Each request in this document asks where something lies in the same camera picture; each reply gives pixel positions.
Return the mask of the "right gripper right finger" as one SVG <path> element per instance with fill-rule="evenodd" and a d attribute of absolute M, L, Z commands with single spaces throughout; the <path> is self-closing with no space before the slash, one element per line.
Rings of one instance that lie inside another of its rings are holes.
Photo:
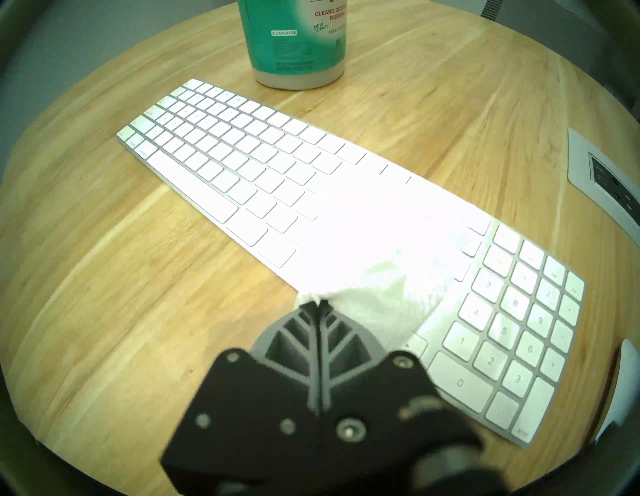
<path fill-rule="evenodd" d="M 483 444 L 417 356 L 386 352 L 366 328 L 319 304 L 322 407 L 331 461 L 349 483 L 482 483 Z"/>

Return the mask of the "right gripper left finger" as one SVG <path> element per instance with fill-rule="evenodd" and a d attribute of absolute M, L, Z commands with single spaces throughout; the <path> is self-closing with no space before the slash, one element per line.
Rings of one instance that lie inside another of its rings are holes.
<path fill-rule="evenodd" d="M 247 494 L 300 460 L 321 410 L 318 325 L 306 303 L 217 356 L 160 459 L 179 494 Z"/>

